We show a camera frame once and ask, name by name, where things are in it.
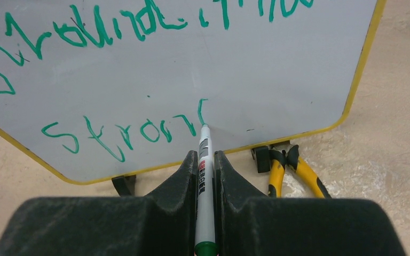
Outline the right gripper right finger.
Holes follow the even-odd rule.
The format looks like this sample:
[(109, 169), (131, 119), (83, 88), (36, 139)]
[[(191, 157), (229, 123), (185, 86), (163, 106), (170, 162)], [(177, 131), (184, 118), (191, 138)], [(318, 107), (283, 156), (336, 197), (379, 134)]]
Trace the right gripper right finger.
[(259, 255), (251, 199), (264, 194), (234, 169), (223, 151), (216, 151), (214, 160), (219, 255)]

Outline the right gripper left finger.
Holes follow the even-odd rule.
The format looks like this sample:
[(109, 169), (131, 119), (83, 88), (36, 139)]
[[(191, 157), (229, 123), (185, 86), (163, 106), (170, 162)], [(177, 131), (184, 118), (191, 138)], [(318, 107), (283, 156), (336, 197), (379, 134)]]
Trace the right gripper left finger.
[(146, 197), (153, 203), (145, 224), (143, 255), (194, 255), (198, 154)]

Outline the green whiteboard marker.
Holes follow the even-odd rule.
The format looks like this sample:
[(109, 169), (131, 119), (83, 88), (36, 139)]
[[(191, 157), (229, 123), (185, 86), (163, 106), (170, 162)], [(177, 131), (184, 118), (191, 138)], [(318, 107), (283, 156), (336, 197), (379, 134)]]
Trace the green whiteboard marker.
[(214, 151), (212, 149), (210, 128), (206, 124), (201, 128), (198, 158), (194, 252), (196, 255), (217, 255), (213, 188)]

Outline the yellow framed whiteboard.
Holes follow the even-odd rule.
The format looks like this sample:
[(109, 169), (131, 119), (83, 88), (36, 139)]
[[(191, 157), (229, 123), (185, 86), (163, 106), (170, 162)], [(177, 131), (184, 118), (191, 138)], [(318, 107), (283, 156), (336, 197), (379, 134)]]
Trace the yellow framed whiteboard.
[(88, 185), (325, 132), (385, 1), (0, 1), (0, 136)]

